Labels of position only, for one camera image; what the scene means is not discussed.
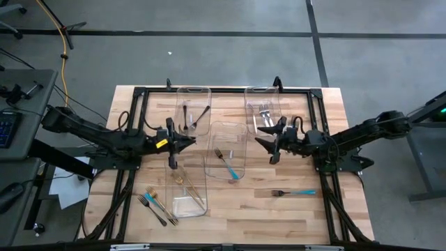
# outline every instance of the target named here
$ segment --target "clear plastic container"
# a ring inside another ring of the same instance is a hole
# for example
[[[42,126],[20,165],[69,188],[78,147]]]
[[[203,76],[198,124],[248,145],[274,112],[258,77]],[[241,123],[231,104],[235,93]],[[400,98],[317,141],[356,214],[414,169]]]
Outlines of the clear plastic container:
[[[239,180],[245,175],[247,126],[216,121],[210,125],[206,174],[215,178]],[[218,158],[220,150],[224,161]]]
[[[245,89],[246,124],[250,133],[268,135],[258,127],[275,126],[282,116],[279,91],[275,87],[248,87]]]
[[[210,102],[211,92],[207,87],[179,88],[176,92],[174,119],[178,133],[193,137],[208,134]]]
[[[206,214],[208,195],[203,156],[180,154],[176,156],[176,162],[177,170],[169,167],[169,161],[164,163],[166,168],[166,209],[177,218]]]

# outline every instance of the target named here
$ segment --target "black keyboard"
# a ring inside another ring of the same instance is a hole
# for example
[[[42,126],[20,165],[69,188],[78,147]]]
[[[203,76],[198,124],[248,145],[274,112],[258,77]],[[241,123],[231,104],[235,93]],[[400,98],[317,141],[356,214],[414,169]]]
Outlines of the black keyboard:
[[[9,148],[21,118],[19,112],[0,113],[0,149]]]

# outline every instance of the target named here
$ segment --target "gray floor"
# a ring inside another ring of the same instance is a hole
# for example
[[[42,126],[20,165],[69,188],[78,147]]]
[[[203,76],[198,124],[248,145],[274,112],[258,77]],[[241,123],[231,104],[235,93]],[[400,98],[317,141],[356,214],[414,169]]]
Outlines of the gray floor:
[[[20,28],[53,29],[33,1],[17,2],[28,13],[11,13],[3,21]],[[310,31],[304,0],[47,2],[66,24],[87,21],[88,29]],[[320,32],[446,32],[446,3],[441,0],[313,0],[313,5]],[[75,36],[73,41],[66,69],[70,95],[104,115],[117,84],[164,84],[167,77],[179,84],[262,85],[279,75],[287,86],[321,86],[311,38]],[[0,47],[37,68],[60,68],[58,36],[17,41],[0,35]],[[445,90],[446,40],[321,39],[321,47],[329,85],[341,88],[351,125],[385,110],[409,112]],[[1,56],[0,64],[24,67]],[[50,102],[62,104],[57,95]],[[100,122],[94,114],[74,108]],[[55,146],[83,144],[70,135],[43,130],[38,137]],[[445,249],[446,200],[407,200],[425,188],[406,140],[368,144],[362,155],[376,162],[364,172],[376,240]],[[40,215],[47,233],[38,239],[21,236],[16,244],[72,240],[80,206],[70,211],[58,211],[57,204],[47,208],[52,213]]]

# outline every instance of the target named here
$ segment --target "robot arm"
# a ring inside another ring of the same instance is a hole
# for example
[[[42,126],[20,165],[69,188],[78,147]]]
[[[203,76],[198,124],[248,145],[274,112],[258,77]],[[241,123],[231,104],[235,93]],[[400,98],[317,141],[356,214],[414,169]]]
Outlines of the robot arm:
[[[260,127],[262,132],[276,135],[274,142],[256,138],[269,154],[272,154],[270,164],[280,160],[279,150],[288,151],[294,155],[306,157],[318,155],[325,162],[333,162],[345,156],[349,151],[380,138],[397,139],[404,137],[411,129],[408,118],[401,112],[383,112],[374,119],[367,119],[360,125],[329,136],[324,132],[309,130],[304,139],[298,139],[297,129],[286,127],[286,118],[282,117],[274,127]]]
[[[180,153],[195,143],[195,138],[175,132],[171,118],[166,119],[167,129],[158,128],[156,136],[148,136],[139,129],[122,130],[126,122],[118,129],[109,130],[82,119],[67,107],[48,106],[48,112],[41,123],[48,131],[69,132],[96,143],[123,160],[130,160],[135,156],[169,152],[169,164],[175,165],[174,154]]]

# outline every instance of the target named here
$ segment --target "wooden tabletop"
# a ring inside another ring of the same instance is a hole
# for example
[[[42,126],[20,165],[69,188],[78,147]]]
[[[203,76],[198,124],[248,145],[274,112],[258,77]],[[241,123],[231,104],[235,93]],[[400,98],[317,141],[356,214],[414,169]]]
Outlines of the wooden tabletop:
[[[129,110],[135,86],[117,86],[107,123],[108,128],[118,126],[118,116]],[[330,132],[335,134],[348,127],[341,91],[338,88],[323,90],[323,100]],[[310,129],[307,99],[296,94],[279,96],[282,115],[290,118],[299,115],[304,119],[304,130]],[[165,119],[174,117],[175,93],[152,93],[149,97],[146,119],[151,126],[165,127]],[[245,123],[243,94],[213,93],[210,122],[232,121]],[[315,105],[319,119],[318,106]],[[149,135],[153,131],[144,130]],[[203,152],[207,146],[199,144],[185,152]],[[204,216],[180,219],[178,226],[163,227],[137,200],[148,185],[164,190],[164,162],[167,154],[143,157],[137,172],[128,216],[125,242],[145,243],[246,243],[246,244],[327,244],[327,222],[321,194],[321,184],[314,170],[313,160],[283,153],[281,161],[269,165],[269,155],[250,135],[247,140],[245,176],[235,184],[207,177],[208,211]],[[87,233],[99,223],[110,207],[116,171],[104,171],[95,180],[85,212]],[[344,206],[365,236],[373,239],[373,232],[358,177],[339,173]],[[272,189],[316,190],[316,195],[294,195],[275,198]],[[115,233],[121,219],[117,213]],[[340,237],[339,218],[334,213],[337,234]]]

